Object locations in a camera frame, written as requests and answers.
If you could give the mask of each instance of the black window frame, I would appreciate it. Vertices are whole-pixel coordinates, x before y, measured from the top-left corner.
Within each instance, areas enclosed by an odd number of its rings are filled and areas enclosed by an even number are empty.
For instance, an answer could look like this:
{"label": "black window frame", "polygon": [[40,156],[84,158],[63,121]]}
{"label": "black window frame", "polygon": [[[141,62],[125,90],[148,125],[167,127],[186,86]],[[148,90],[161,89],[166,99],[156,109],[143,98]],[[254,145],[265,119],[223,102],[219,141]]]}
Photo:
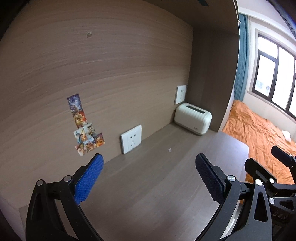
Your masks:
{"label": "black window frame", "polygon": [[[294,120],[296,120],[296,116],[293,115],[289,109],[290,109],[290,106],[291,106],[291,102],[292,102],[292,98],[293,98],[293,92],[294,92],[294,88],[295,88],[295,81],[296,81],[296,72],[295,72],[295,62],[296,62],[296,55],[291,53],[289,50],[287,50],[285,47],[283,47],[281,44],[277,43],[276,41],[274,41],[273,39],[270,39],[264,35],[261,35],[261,34],[258,34],[258,38],[257,40],[259,39],[259,37],[261,38],[264,38],[274,44],[277,45],[278,47],[278,57],[277,58],[274,58],[272,57],[271,55],[259,50],[259,46],[258,46],[258,49],[257,49],[257,66],[256,66],[256,73],[255,73],[255,78],[254,78],[254,82],[253,82],[253,87],[252,87],[252,92],[255,93],[256,95],[264,98],[265,100],[267,100],[268,102],[272,103],[273,105],[275,105],[276,107],[278,107],[279,109],[281,109],[282,111],[284,111],[286,114],[288,114],[289,116],[291,116]],[[289,54],[291,54],[293,57],[294,57],[294,77],[293,77],[293,83],[292,83],[292,87],[291,87],[291,92],[290,92],[290,96],[289,96],[289,100],[288,100],[288,103],[287,103],[287,106],[286,106],[286,109],[280,107],[278,104],[274,103],[272,101],[272,98],[273,98],[273,95],[274,95],[274,90],[275,90],[275,87],[276,87],[276,80],[277,80],[277,74],[278,74],[278,69],[279,69],[279,48],[282,48],[284,49],[285,51],[287,51]],[[270,91],[269,91],[269,96],[266,96],[264,94],[262,94],[261,92],[255,90],[255,85],[256,85],[256,82],[257,82],[257,75],[258,75],[258,68],[259,68],[259,58],[260,56],[264,56],[270,60],[272,60],[273,62],[275,62],[275,66],[274,66],[274,75],[273,75],[273,79],[272,79],[272,84],[271,84],[271,87],[270,87]]]}

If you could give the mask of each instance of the power outlet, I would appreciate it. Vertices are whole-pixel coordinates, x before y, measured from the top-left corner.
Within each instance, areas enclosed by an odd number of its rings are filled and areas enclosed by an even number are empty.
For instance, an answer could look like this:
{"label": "power outlet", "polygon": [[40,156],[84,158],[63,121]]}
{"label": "power outlet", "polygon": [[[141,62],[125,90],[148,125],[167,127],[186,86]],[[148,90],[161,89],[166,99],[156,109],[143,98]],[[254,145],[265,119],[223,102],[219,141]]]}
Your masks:
{"label": "power outlet", "polygon": [[123,133],[121,136],[122,151],[124,154],[128,153],[142,141],[142,126],[138,125],[135,128]]}
{"label": "power outlet", "polygon": [[177,86],[175,104],[185,101],[186,85]]}

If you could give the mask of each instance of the orange bedsheet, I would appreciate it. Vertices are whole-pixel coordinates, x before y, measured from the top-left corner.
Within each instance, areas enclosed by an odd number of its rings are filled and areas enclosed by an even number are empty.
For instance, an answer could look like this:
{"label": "orange bedsheet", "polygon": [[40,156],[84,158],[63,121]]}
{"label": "orange bedsheet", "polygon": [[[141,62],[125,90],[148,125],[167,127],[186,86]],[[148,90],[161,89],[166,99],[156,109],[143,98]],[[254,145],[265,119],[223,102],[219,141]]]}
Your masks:
{"label": "orange bedsheet", "polygon": [[[262,118],[241,101],[234,101],[223,132],[245,143],[249,157],[254,158],[278,180],[278,183],[294,184],[289,168],[271,155],[275,145],[289,154],[296,155],[296,144],[288,142],[282,131],[269,120]],[[246,181],[253,182],[247,174]]]}

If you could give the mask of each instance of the small sticker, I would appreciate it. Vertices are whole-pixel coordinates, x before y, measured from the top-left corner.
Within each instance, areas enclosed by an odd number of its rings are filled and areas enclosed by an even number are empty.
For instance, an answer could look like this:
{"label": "small sticker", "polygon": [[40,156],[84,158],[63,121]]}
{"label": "small sticker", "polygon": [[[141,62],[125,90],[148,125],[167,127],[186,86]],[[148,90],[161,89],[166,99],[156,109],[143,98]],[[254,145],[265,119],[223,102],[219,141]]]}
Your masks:
{"label": "small sticker", "polygon": [[88,152],[87,148],[84,147],[83,143],[75,146],[75,148],[81,156]]}
{"label": "small sticker", "polygon": [[96,142],[94,141],[94,138],[91,137],[83,142],[83,145],[87,148],[88,151],[93,150],[96,148]]}
{"label": "small sticker", "polygon": [[78,130],[74,131],[74,136],[77,140],[78,144],[82,144],[84,141],[87,140],[85,131],[83,129],[83,127],[79,128]]}
{"label": "small sticker", "polygon": [[79,94],[67,98],[72,113],[83,111]]}
{"label": "small sticker", "polygon": [[104,137],[103,137],[103,134],[102,134],[102,133],[96,135],[96,136],[94,137],[94,140],[95,140],[95,142],[96,142],[96,146],[97,146],[97,147],[99,147],[99,146],[105,144],[105,140],[104,140]]}
{"label": "small sticker", "polygon": [[87,125],[85,125],[83,127],[84,131],[85,131],[85,134],[86,134],[86,137],[89,139],[91,137],[95,137],[96,136],[96,131],[94,129],[94,126],[92,123],[89,123]]}
{"label": "small sticker", "polygon": [[79,111],[77,113],[73,113],[73,118],[76,123],[77,128],[84,127],[87,125],[87,120],[84,114],[84,111]]}

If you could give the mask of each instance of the window sill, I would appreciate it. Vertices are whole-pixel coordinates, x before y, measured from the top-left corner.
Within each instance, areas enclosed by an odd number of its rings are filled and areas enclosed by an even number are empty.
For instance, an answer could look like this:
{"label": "window sill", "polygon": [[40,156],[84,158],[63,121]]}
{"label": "window sill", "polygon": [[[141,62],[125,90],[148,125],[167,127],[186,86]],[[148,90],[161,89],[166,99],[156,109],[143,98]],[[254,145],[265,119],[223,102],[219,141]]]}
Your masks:
{"label": "window sill", "polygon": [[294,124],[296,124],[296,120],[294,120],[291,116],[289,116],[286,112],[284,112],[282,109],[278,108],[276,105],[274,105],[273,103],[267,101],[266,99],[262,98],[259,95],[256,95],[255,93],[251,92],[251,91],[247,91],[248,94],[255,96],[256,98],[264,101],[265,103],[271,105],[273,108],[277,109],[279,112],[281,112],[283,115],[285,115],[286,117],[288,117],[291,121],[294,122]]}

